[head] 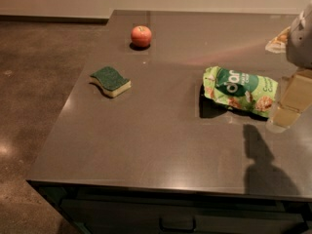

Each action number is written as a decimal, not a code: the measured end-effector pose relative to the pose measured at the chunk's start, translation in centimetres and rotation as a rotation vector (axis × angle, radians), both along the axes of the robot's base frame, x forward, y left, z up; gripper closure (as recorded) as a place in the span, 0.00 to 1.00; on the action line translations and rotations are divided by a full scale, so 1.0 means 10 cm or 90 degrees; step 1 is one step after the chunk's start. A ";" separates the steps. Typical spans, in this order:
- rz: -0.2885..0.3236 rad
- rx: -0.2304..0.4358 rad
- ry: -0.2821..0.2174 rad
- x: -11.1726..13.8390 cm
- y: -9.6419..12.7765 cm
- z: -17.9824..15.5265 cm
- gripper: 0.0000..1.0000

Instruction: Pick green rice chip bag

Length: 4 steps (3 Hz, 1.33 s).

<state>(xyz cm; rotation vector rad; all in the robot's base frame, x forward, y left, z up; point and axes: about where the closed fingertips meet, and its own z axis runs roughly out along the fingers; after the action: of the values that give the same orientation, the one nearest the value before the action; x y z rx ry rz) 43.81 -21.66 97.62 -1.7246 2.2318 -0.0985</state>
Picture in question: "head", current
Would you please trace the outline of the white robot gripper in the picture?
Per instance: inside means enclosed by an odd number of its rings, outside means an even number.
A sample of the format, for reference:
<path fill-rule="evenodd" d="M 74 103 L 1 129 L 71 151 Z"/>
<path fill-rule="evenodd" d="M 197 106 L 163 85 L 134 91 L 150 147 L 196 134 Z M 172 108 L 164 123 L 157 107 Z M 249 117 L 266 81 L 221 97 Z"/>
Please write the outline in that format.
<path fill-rule="evenodd" d="M 312 1 L 291 24 L 287 41 L 288 62 L 303 68 L 291 77 L 282 77 L 266 128 L 282 133 L 312 105 Z"/>

